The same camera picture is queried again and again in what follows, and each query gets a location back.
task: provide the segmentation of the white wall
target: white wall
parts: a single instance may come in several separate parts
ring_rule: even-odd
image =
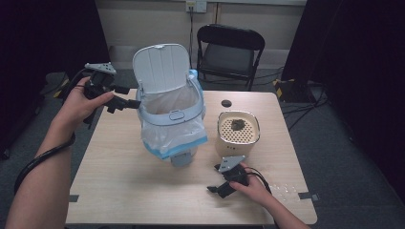
[[[189,47],[190,15],[185,12],[184,2],[96,0],[96,3],[109,47],[126,47],[133,53],[160,43]],[[207,13],[193,16],[192,59],[197,59],[198,28],[217,20],[255,30],[265,38],[261,68],[283,65],[303,9],[304,6],[207,3]]]

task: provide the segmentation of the small basket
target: small basket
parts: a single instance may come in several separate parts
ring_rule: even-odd
[[[241,111],[220,114],[215,147],[221,157],[248,156],[259,138],[259,122],[253,114]]]

